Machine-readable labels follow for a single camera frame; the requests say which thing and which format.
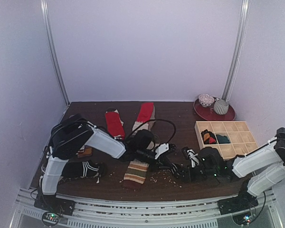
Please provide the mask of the black white striped sock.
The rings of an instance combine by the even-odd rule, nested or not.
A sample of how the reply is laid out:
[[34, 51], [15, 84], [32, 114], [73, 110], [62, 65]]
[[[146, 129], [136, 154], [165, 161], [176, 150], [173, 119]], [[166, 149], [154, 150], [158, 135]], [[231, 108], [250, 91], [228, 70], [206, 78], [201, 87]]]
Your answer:
[[173, 176], [177, 179], [186, 179], [187, 178], [187, 168], [180, 166], [179, 164], [171, 164], [171, 172]]

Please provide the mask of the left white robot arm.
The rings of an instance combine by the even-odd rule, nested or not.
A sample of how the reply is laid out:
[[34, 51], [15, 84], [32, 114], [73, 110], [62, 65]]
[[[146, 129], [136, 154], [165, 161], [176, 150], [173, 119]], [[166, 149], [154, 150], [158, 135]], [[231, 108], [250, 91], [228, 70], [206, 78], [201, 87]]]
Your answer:
[[150, 127], [157, 119], [137, 119], [128, 136], [105, 130], [74, 115], [51, 131], [47, 146], [47, 164], [40, 177], [40, 203], [49, 211], [59, 206], [56, 197], [57, 186], [62, 180], [101, 177], [104, 173], [102, 164], [90, 161], [70, 163], [78, 155], [97, 149], [110, 157], [129, 162], [123, 176], [126, 188], [137, 189], [143, 185], [148, 169], [155, 165], [158, 169], [169, 170], [172, 174], [179, 171], [177, 164], [172, 163], [167, 154], [175, 151], [170, 142], [157, 144]]

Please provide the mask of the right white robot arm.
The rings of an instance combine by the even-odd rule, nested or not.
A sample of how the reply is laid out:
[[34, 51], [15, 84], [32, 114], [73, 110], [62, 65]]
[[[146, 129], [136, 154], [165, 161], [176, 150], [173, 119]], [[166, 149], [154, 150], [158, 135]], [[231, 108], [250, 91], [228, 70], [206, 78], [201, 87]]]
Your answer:
[[245, 209], [252, 197], [260, 195], [263, 191], [285, 179], [285, 128], [277, 129], [276, 135], [263, 146], [247, 155], [236, 155], [229, 160], [223, 160], [217, 149], [205, 147], [195, 153], [188, 147], [182, 149], [184, 157], [191, 164], [179, 166], [172, 164], [171, 172], [183, 182], [192, 182], [196, 178], [222, 176], [233, 180], [244, 178], [259, 169], [261, 173], [243, 182], [239, 196], [234, 199], [237, 209]]

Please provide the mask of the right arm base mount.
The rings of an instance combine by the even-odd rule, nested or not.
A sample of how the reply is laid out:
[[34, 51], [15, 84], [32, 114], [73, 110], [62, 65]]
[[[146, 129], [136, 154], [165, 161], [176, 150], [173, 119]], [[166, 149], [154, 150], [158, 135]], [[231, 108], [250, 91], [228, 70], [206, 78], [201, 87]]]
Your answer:
[[253, 221], [252, 209], [256, 209], [256, 206], [258, 206], [257, 198], [246, 192], [239, 193], [236, 197], [218, 201], [220, 214], [233, 214], [231, 218], [239, 226], [247, 226]]

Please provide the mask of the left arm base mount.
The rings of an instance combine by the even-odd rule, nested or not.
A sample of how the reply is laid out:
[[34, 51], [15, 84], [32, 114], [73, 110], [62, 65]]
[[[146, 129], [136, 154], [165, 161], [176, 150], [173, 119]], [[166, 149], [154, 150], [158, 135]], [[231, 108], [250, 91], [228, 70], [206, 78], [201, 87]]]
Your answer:
[[35, 198], [34, 207], [44, 210], [41, 215], [42, 223], [47, 227], [53, 227], [56, 226], [65, 215], [73, 215], [75, 202], [69, 199], [57, 198], [56, 195], [43, 195], [42, 193], [38, 193]]

